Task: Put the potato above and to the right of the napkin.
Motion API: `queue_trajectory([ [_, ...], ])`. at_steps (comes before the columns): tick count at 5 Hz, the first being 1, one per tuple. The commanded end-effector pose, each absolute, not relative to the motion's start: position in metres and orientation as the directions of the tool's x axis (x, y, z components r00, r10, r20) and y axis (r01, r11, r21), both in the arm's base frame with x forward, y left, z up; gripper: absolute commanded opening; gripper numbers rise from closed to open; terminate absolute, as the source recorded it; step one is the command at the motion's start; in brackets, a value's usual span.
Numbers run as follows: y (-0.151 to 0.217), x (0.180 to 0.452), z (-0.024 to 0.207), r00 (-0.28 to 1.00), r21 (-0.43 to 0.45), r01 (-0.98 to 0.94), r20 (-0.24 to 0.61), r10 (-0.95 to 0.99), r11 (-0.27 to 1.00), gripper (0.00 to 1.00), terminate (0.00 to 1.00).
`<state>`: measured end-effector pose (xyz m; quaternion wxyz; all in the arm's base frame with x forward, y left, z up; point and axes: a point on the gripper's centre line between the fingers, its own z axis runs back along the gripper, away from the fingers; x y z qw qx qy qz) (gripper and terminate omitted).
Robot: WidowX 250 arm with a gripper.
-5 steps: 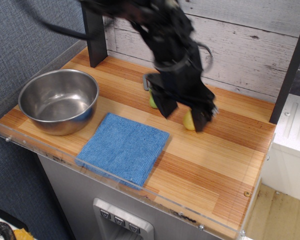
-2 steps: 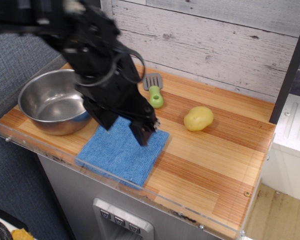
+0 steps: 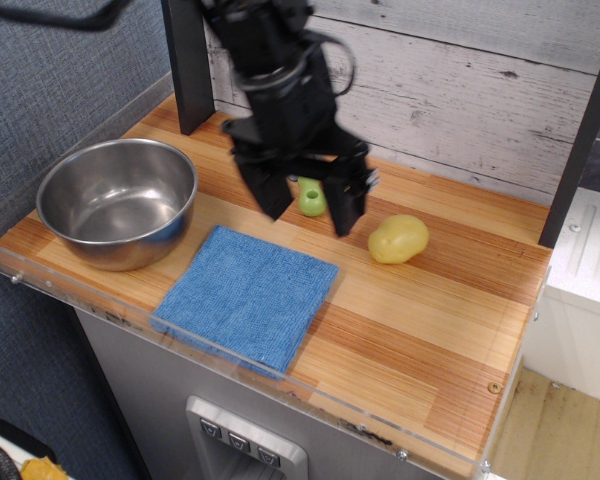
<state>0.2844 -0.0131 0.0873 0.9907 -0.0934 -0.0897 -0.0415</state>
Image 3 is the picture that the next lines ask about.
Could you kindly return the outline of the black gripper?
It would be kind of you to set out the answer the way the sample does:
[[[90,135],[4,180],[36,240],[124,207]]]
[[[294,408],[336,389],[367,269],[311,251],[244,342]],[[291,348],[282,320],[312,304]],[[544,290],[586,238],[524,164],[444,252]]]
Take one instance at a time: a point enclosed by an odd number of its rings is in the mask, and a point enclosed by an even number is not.
[[[338,237],[364,215],[366,194],[377,183],[367,166],[368,145],[337,120],[339,95],[327,74],[237,74],[251,115],[223,125],[247,188],[261,210],[277,220],[293,197],[286,176],[323,181]]]

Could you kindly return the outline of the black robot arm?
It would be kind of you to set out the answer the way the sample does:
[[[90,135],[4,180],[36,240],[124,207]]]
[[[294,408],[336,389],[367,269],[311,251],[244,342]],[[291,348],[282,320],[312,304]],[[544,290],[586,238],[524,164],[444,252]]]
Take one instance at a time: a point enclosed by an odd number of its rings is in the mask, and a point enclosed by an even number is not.
[[[366,142],[338,125],[338,92],[322,46],[333,37],[307,29],[306,1],[202,1],[207,25],[233,62],[251,116],[223,124],[253,197],[272,219],[292,202],[290,176],[323,185],[335,232],[350,233],[376,181]]]

